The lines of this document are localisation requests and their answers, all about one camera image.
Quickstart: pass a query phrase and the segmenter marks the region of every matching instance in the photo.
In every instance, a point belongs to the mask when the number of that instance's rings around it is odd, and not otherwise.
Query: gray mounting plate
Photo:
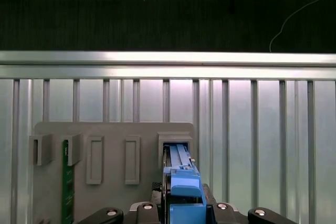
[[[34,166],[34,224],[42,219],[60,224],[65,136],[80,136],[80,161],[74,164],[75,221],[104,207],[126,214],[133,203],[150,199],[152,182],[162,180],[159,135],[189,135],[191,155],[198,160],[198,139],[189,123],[42,122],[35,126],[35,134],[52,134],[53,146],[52,161]]]

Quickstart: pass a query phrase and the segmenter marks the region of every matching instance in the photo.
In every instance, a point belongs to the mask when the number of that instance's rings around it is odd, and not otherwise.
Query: gray slot holder
[[[100,185],[103,177],[103,136],[89,136],[86,154],[86,184]]]
[[[80,161],[80,135],[65,135],[61,137],[61,141],[69,142],[68,166],[72,166]]]
[[[127,136],[125,139],[125,185],[140,183],[140,137]]]
[[[52,134],[30,136],[29,141],[33,144],[34,165],[47,165],[53,160],[52,139]]]
[[[149,200],[152,194],[152,183],[162,181],[162,168],[158,169],[158,133],[185,135],[189,132],[190,138],[193,139],[193,154],[192,152],[191,154],[198,160],[198,135],[194,134],[194,127],[190,123],[41,122],[34,127],[34,132],[34,135],[52,134],[53,159],[48,165],[35,165],[33,169],[32,223],[37,223],[38,220],[46,221],[46,219],[50,219],[52,224],[61,223],[64,168],[62,143],[65,136],[80,135],[81,161],[73,166],[75,222],[84,220],[106,206],[117,206],[123,212],[128,212],[135,202]],[[129,153],[138,151],[138,148],[135,148],[138,144],[137,140],[135,140],[136,143],[134,139],[126,143],[126,139],[130,136],[140,138],[140,161],[137,164],[134,157],[133,161],[125,163],[125,154],[128,155],[125,150],[126,145],[131,146]],[[187,142],[185,138],[185,136],[179,137],[179,142]],[[91,162],[88,165],[89,148],[91,148],[90,158],[93,157],[94,161],[98,160],[98,165]],[[125,180],[135,181],[137,175],[134,170],[126,174],[125,167],[138,168],[138,165],[139,183],[126,184]]]
[[[158,132],[159,135],[159,158],[158,168],[162,167],[163,145],[165,143],[184,143],[187,144],[191,157],[194,157],[193,138],[189,136],[190,132]]]

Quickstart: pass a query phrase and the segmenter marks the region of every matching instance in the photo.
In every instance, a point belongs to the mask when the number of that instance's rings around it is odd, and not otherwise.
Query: blue plastic part
[[[171,167],[164,174],[171,176],[171,195],[197,197],[198,204],[170,204],[170,224],[205,224],[206,199],[201,175],[191,162],[190,153],[183,144],[170,145]]]

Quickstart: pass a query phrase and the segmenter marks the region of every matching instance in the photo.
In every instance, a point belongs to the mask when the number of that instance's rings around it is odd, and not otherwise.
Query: rectangular slot
[[[103,137],[89,137],[87,147],[86,183],[100,185],[103,173]]]
[[[63,136],[61,138],[69,142],[68,166],[80,161],[80,135]]]
[[[37,141],[37,139],[34,140],[33,145],[34,145],[34,147],[33,147],[34,148],[33,149],[33,152],[34,152],[34,154],[33,154],[33,159],[34,159],[33,162],[34,163],[33,164],[36,165],[37,164],[37,159],[38,159],[37,158],[37,152],[38,152],[38,141]]]
[[[46,165],[53,160],[52,158],[52,135],[31,136],[30,141],[33,144],[33,163],[41,166]]]
[[[140,137],[128,136],[125,141],[125,184],[140,183]]]

